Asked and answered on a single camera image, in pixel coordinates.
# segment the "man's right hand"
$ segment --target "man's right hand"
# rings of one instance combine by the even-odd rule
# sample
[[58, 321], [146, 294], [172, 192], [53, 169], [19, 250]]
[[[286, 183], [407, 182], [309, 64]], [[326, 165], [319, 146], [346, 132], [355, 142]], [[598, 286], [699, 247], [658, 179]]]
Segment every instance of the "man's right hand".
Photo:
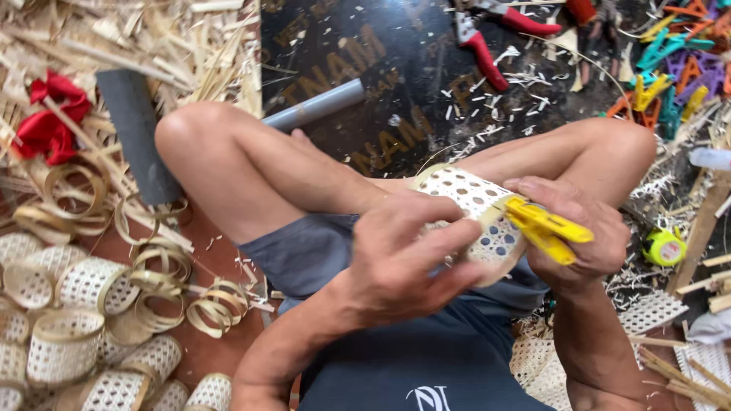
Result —
[[[440, 220], [451, 224], [419, 237], [424, 224]], [[389, 195], [355, 225], [352, 264], [322, 291], [355, 328], [432, 314], [491, 275], [475, 262], [429, 275], [480, 233], [480, 224], [464, 219], [448, 197], [415, 191]]]

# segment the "gray shorts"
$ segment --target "gray shorts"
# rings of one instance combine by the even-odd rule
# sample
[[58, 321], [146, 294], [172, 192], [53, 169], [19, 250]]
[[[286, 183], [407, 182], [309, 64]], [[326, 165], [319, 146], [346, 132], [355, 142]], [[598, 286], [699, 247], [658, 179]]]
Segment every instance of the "gray shorts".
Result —
[[[238, 247], [287, 297], [279, 314], [350, 267], [353, 225], [358, 218], [357, 214], [309, 214]], [[510, 274], [511, 279], [469, 290], [459, 298], [485, 315], [527, 317], [541, 305], [548, 286], [528, 267], [525, 256]]]

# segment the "knee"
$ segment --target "knee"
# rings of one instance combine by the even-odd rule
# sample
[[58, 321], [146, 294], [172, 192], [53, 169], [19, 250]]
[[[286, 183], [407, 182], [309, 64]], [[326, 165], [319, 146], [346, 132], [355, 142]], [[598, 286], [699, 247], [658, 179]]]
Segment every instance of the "knee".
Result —
[[223, 102], [195, 102], [179, 108], [157, 124], [155, 146], [163, 159], [173, 151], [198, 151], [231, 135], [234, 121], [257, 121], [254, 117]]
[[594, 143], [620, 151], [628, 161], [649, 167], [655, 160], [657, 139], [650, 129], [617, 118], [589, 118], [582, 122]]

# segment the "leg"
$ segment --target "leg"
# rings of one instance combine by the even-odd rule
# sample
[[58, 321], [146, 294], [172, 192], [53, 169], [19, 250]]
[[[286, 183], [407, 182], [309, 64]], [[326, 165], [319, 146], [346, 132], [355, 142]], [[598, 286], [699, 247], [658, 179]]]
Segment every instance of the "leg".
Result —
[[237, 244], [308, 212], [363, 213], [385, 194], [310, 142], [224, 103], [196, 103], [165, 116], [155, 140], [188, 195]]
[[[498, 184], [524, 176], [561, 179], [619, 207], [654, 161], [655, 148], [655, 137], [644, 127], [591, 118], [487, 148], [455, 166]], [[411, 179], [372, 181], [393, 191]]]

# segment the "red cloth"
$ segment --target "red cloth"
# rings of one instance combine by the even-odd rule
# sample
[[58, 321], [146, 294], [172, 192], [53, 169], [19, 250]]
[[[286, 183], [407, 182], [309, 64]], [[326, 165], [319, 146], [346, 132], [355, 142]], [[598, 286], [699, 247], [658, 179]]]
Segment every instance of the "red cloth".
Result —
[[[31, 104], [42, 101], [46, 96], [54, 100], [65, 99], [61, 110], [76, 124], [81, 122], [91, 106], [84, 90], [50, 70], [45, 83], [35, 80], [31, 84]], [[48, 165], [59, 165], [76, 155], [74, 133], [51, 110], [43, 110], [23, 119], [18, 127], [18, 138], [23, 145], [13, 142], [13, 147], [23, 158], [41, 153], [45, 155]]]

